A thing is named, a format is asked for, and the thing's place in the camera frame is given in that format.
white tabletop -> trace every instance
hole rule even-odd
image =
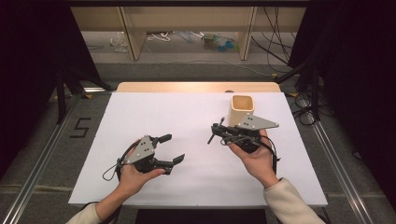
[[[266,205],[262,185],[215,136],[211,125],[227,117],[230,99],[241,93],[112,93],[69,203],[100,201],[118,179],[102,174],[126,148],[145,134],[172,140],[159,144],[155,158],[171,161],[186,154],[172,174],[150,180],[125,204],[136,208],[252,208]],[[327,205],[303,141],[281,92],[244,92],[254,99],[254,115],[279,123],[267,130],[281,158],[277,176],[286,177],[313,206]]]

cable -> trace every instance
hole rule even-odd
[[[153,52],[146,45],[144,45],[144,47],[148,50],[149,53],[153,54]],[[257,73],[257,74],[262,75],[262,76],[267,76],[267,77],[271,76],[269,74],[264,74],[264,73],[258,72],[258,71],[254,70],[254,69],[251,69],[251,68],[248,68],[248,67],[245,67],[245,66],[242,66],[242,65],[229,63],[229,62],[226,62],[226,61],[219,61],[219,60],[215,60],[215,61],[194,60],[194,61],[186,61],[186,62],[161,62],[159,60],[155,60],[155,61],[157,61],[157,63],[164,63],[164,64],[168,64],[168,63],[227,63],[227,64],[233,65],[235,67],[238,67],[238,68],[247,69],[247,70],[249,70],[251,72]]]
[[[270,46],[271,46],[271,43],[273,43],[274,35],[276,35],[277,39],[279,40],[279,42],[280,42],[280,44],[281,44],[281,46],[282,46],[282,50],[283,50],[283,53],[285,54],[285,57],[287,58],[287,60],[289,60],[289,57],[290,57],[290,56],[289,56],[289,54],[286,52],[286,49],[284,48],[284,45],[283,45],[283,43],[282,43],[282,38],[280,37],[279,22],[278,22],[279,7],[276,7],[276,11],[275,11],[275,15],[276,15],[275,24],[272,23],[272,21],[271,21],[269,15],[268,15],[268,13],[267,13],[267,10],[265,9],[265,7],[264,7],[263,9],[264,9],[264,12],[265,12],[265,15],[266,15],[268,21],[270,22],[271,28],[273,29],[273,36],[271,37]]]
[[[103,45],[87,45],[88,50],[92,50],[92,49],[104,49],[105,46]]]
[[[264,38],[267,39],[268,41],[272,41],[267,36],[265,36],[264,32],[262,32],[262,36],[264,36]],[[287,45],[283,45],[283,44],[280,44],[280,43],[276,43],[274,41],[273,41],[273,44],[276,44],[276,45],[279,45],[279,46],[283,46],[283,47],[288,48],[288,49],[292,49],[291,46],[287,46]]]
[[[265,52],[271,54],[272,56],[276,57],[278,60],[280,60],[282,63],[287,64],[288,62],[286,62],[285,60],[279,58],[277,55],[275,55],[273,52],[271,52],[269,49],[266,49],[265,47],[263,47],[262,45],[260,45],[254,38],[253,36],[251,37],[251,39],[259,46],[259,48],[263,49]]]

sleeve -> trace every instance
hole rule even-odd
[[[98,224],[102,220],[96,213],[96,203],[88,204],[83,210],[75,214],[66,224]]]
[[[286,178],[282,178],[271,188],[265,189],[264,199],[276,217],[284,224],[324,223],[306,205],[297,189]]]

floor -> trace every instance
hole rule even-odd
[[[210,33],[228,38],[235,38],[232,33]],[[268,48],[270,33],[255,33],[254,39],[263,47]],[[295,34],[281,34],[282,43],[292,47]],[[219,69],[224,72],[247,74],[249,78],[264,78],[271,80],[281,76],[290,69],[279,59],[268,54],[256,43],[251,42],[249,55],[246,61],[239,59],[235,49],[218,51],[205,46],[202,39],[192,33],[170,33],[164,40],[153,38],[147,40],[138,61],[131,61],[128,52],[116,52],[115,44],[117,33],[84,32],[84,39],[90,49],[92,58],[104,82],[117,87],[125,77],[120,71],[127,73],[134,69],[132,80],[150,80],[161,77],[165,80],[172,77],[174,80],[186,78],[189,74],[199,75],[202,69],[210,73],[210,69]],[[276,44],[271,44],[270,50],[280,59],[287,60],[284,50]],[[294,93],[293,84],[297,77],[281,84],[281,90]],[[95,87],[84,82],[87,88]],[[60,127],[56,125],[57,105],[56,95],[49,99],[48,110],[33,133],[30,144],[24,148],[18,158],[9,167],[0,181],[0,215],[3,219],[21,195],[27,180],[32,179],[30,174],[37,167],[38,161],[43,161],[43,168],[32,183],[33,189],[26,191],[25,201],[17,208],[22,213],[16,215],[20,223],[65,223],[78,210],[78,207],[67,203],[76,183],[80,168],[89,152],[92,139],[100,124],[100,119],[106,109],[110,97],[108,92],[92,92],[89,97],[70,96],[67,99],[69,114],[67,122]],[[308,104],[309,92],[299,98],[288,97],[290,110],[300,109]],[[327,104],[325,95],[321,95],[320,121],[314,125],[306,125],[312,117],[302,114],[296,118],[296,125],[303,138],[306,150],[317,173],[320,185],[327,196],[329,205],[325,208],[314,208],[315,211],[328,217],[332,223],[396,223],[395,211],[389,205],[387,198],[370,174],[370,171],[359,159],[352,143],[347,138],[337,117]],[[72,138],[82,135],[76,130],[76,124],[82,123],[89,127],[85,137]],[[53,133],[58,132],[60,137],[53,140]],[[267,222],[276,223],[270,210],[267,211]],[[137,210],[124,207],[120,213],[118,223],[134,223]]]

finger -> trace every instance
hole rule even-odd
[[[268,137],[267,131],[265,129],[261,129],[260,130],[260,135],[262,136],[262,142],[265,145],[270,146],[270,141],[267,138],[265,138],[265,137]]]
[[[246,157],[247,153],[241,147],[237,146],[236,144],[232,143],[228,145],[230,150],[240,159]]]
[[[148,173],[143,174],[143,176],[146,178],[146,181],[149,181],[150,179],[153,179],[159,175],[163,175],[164,173],[164,169],[154,169]]]

